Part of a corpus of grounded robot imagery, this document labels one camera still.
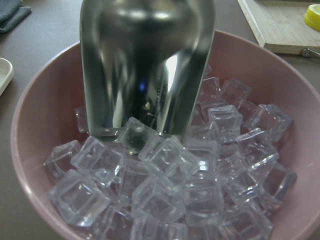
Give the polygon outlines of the silver metal ice scoop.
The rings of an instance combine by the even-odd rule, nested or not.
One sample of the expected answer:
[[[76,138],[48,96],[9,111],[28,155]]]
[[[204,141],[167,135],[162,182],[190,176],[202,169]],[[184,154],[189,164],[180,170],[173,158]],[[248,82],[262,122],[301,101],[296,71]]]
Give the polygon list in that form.
[[[85,0],[80,49],[88,132],[135,118],[186,137],[215,32],[212,0]]]

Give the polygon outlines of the pink bowl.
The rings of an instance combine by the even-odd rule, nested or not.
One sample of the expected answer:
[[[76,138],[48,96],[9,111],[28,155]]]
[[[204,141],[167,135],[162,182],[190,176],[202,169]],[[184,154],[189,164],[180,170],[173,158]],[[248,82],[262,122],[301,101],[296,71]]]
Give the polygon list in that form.
[[[259,45],[217,31],[211,74],[222,81],[238,78],[253,88],[258,104],[275,104],[294,121],[280,141],[280,161],[297,174],[284,204],[272,216],[273,240],[306,240],[320,228],[320,96],[292,66]],[[47,198],[54,180],[43,163],[53,147],[78,139],[73,111],[83,105],[78,43],[54,57],[28,84],[15,109],[11,156],[16,175],[40,216],[64,239],[83,240]]]

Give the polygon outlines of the clear ice cubes pile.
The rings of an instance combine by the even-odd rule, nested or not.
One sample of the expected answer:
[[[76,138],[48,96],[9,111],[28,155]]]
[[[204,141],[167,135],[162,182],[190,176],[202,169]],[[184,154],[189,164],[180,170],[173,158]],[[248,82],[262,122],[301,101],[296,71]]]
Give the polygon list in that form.
[[[130,119],[115,142],[56,146],[50,202],[89,240],[267,240],[296,173],[277,142],[293,118],[238,79],[202,82],[184,143]]]

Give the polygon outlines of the wooden cutting board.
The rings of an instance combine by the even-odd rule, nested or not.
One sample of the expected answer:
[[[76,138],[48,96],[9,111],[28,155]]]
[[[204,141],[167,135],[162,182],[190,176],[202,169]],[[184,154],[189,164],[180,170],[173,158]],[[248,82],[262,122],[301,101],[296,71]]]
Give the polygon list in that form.
[[[320,51],[320,32],[304,22],[312,1],[239,0],[238,4],[258,42],[276,54]]]

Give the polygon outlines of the cream rabbit serving tray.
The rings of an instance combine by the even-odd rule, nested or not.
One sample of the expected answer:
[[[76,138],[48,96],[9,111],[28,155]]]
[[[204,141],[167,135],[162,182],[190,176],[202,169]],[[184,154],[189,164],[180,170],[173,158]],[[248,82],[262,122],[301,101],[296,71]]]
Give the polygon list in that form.
[[[3,94],[14,76],[14,67],[10,61],[0,58],[0,96]]]

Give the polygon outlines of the grey folded cloth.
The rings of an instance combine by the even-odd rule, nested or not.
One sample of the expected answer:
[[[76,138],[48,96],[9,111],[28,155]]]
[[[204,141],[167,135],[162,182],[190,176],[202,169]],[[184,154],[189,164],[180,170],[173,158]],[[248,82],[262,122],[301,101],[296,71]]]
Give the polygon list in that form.
[[[0,33],[5,34],[13,30],[31,12],[32,9],[24,6],[22,0],[1,0]]]

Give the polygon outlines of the yellow lemon half slice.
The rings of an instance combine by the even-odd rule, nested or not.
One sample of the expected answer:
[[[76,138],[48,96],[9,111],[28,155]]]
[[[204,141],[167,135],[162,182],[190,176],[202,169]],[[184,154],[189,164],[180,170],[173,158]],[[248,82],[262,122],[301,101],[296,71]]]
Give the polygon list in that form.
[[[320,5],[311,4],[304,15],[304,22],[310,28],[320,30]]]

